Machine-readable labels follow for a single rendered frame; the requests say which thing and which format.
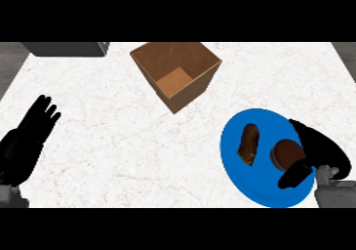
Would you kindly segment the brown chocolate cupcake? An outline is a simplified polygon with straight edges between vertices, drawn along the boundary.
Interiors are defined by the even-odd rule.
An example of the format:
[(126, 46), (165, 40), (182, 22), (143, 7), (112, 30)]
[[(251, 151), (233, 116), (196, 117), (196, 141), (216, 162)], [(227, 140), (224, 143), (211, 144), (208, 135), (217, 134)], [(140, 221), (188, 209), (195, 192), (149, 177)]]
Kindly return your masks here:
[(288, 140), (279, 140), (269, 152), (269, 159), (275, 168), (285, 172), (297, 160), (306, 158), (304, 149)]

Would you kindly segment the dark grey appliance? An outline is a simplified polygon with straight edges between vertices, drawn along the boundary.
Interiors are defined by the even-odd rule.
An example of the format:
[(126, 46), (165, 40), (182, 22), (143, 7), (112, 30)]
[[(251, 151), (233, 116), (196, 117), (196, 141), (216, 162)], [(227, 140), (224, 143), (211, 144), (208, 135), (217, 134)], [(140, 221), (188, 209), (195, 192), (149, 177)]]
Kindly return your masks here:
[(108, 42), (24, 42), (37, 57), (103, 57)]

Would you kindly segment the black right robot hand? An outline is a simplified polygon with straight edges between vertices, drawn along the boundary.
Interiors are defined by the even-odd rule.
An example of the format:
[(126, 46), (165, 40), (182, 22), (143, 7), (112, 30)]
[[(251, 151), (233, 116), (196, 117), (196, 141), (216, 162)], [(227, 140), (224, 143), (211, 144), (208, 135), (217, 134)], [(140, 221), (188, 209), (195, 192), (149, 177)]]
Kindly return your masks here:
[(329, 178), (332, 181), (344, 179), (351, 165), (343, 149), (328, 136), (301, 122), (289, 119), (289, 123), (298, 134), (304, 156), (289, 164), (278, 180), (278, 187), (295, 188), (312, 174), (312, 168), (319, 169), (322, 165), (337, 169), (337, 173)]

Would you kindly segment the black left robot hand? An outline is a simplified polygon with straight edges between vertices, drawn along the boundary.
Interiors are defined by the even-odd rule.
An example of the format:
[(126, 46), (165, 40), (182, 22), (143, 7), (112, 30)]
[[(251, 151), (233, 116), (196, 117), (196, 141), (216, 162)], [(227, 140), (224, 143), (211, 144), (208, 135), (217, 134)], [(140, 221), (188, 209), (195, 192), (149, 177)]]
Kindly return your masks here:
[(59, 117), (50, 98), (40, 95), (19, 126), (0, 140), (0, 185), (16, 187), (30, 178)]

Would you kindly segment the brown cardboard box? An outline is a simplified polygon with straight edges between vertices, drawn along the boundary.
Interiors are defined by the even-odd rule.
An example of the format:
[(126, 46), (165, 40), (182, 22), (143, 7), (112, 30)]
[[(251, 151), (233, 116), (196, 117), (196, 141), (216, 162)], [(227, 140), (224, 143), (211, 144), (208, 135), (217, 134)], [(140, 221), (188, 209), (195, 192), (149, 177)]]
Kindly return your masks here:
[(205, 91), (220, 58), (201, 42), (148, 42), (130, 56), (161, 101), (176, 113)]

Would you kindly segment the blue plate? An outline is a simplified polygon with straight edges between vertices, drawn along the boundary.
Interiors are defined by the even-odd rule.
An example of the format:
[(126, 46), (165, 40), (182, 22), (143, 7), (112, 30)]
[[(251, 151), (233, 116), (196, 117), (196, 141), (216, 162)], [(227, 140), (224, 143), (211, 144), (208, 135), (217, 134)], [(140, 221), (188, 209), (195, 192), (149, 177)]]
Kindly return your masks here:
[[(238, 156), (244, 127), (253, 123), (258, 127), (260, 139), (253, 165)], [(288, 119), (276, 112), (250, 108), (227, 120), (220, 135), (220, 158), (227, 177), (245, 196), (266, 207), (291, 207), (307, 197), (316, 173), (312, 173), (297, 187), (281, 189), (278, 180), (284, 174), (269, 159), (269, 151), (279, 140), (300, 144), (297, 132)]]

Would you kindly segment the long brown pastry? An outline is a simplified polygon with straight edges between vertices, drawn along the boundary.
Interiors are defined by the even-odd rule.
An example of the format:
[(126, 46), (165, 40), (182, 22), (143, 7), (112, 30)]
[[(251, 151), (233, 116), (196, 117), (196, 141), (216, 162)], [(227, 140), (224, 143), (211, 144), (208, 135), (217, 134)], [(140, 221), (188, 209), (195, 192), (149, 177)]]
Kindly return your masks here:
[(247, 165), (253, 165), (260, 140), (260, 130), (255, 124), (248, 123), (244, 127), (238, 156)]

